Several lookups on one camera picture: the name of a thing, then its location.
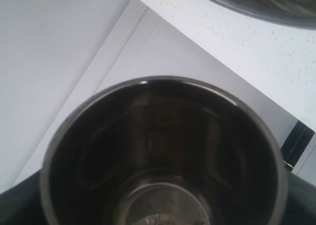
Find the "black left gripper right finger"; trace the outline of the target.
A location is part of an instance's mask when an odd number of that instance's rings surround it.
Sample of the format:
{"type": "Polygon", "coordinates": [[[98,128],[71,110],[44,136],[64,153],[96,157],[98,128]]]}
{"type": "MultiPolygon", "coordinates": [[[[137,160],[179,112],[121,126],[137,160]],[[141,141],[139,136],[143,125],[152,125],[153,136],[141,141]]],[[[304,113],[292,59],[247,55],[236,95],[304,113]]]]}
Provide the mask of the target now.
{"type": "Polygon", "coordinates": [[[282,225],[316,225],[316,187],[287,173],[288,198],[282,225]]]}

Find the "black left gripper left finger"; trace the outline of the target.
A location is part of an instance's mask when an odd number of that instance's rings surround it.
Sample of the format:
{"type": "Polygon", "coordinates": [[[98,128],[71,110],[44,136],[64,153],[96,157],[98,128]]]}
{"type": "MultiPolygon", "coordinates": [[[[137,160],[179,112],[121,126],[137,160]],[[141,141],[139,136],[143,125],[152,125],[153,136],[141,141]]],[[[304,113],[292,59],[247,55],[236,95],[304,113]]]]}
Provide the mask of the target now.
{"type": "Polygon", "coordinates": [[[39,191],[40,172],[37,171],[18,185],[0,194],[0,223],[2,225],[44,225],[39,191]]]}

